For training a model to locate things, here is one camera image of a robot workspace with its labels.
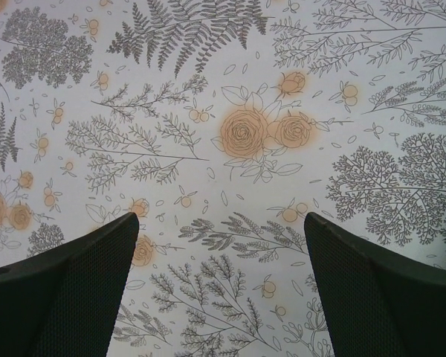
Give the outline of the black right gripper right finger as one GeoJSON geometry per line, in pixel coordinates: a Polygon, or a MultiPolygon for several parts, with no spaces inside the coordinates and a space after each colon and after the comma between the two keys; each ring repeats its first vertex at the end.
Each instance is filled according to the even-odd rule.
{"type": "Polygon", "coordinates": [[[304,231],[336,356],[446,356],[446,270],[316,213],[304,231]]]}

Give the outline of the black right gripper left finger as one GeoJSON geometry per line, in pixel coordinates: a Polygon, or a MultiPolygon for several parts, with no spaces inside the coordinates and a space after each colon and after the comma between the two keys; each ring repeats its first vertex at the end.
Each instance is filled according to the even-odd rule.
{"type": "Polygon", "coordinates": [[[106,356],[138,231],[127,213],[0,267],[0,356],[106,356]]]}

